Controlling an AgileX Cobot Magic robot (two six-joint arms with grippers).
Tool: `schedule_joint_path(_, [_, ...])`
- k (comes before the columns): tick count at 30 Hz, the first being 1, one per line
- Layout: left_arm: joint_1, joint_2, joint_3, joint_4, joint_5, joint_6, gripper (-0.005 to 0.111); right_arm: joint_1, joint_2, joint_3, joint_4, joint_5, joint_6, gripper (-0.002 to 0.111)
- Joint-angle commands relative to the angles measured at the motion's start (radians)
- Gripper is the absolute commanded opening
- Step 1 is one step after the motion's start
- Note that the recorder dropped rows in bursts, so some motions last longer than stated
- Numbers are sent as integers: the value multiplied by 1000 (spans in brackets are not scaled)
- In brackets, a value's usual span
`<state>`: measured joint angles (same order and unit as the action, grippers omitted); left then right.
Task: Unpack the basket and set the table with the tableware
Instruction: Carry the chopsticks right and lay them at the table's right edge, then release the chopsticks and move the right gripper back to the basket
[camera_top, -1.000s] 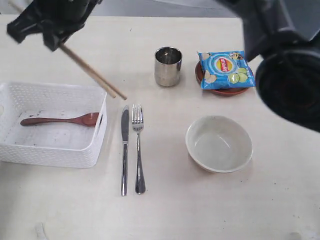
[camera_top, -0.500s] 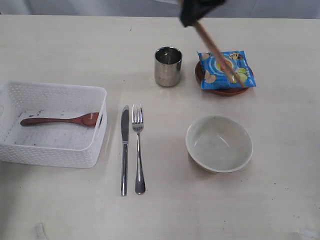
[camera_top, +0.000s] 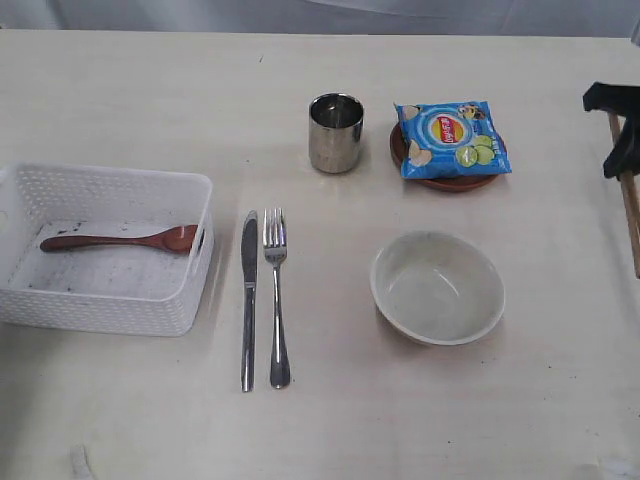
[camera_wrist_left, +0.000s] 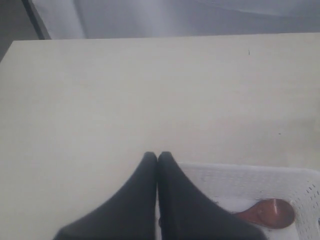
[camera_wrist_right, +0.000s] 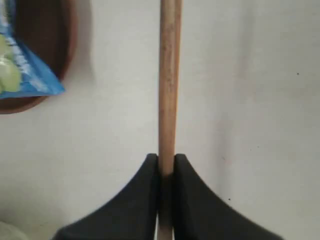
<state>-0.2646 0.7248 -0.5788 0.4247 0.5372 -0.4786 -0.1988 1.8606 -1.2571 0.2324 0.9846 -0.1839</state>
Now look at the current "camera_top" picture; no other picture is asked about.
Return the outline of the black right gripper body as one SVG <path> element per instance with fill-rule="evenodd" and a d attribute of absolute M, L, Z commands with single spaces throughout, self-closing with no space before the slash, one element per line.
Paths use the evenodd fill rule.
<path fill-rule="evenodd" d="M 582 102 L 586 112 L 598 110 L 638 120 L 640 87 L 594 82 L 584 93 Z"/>

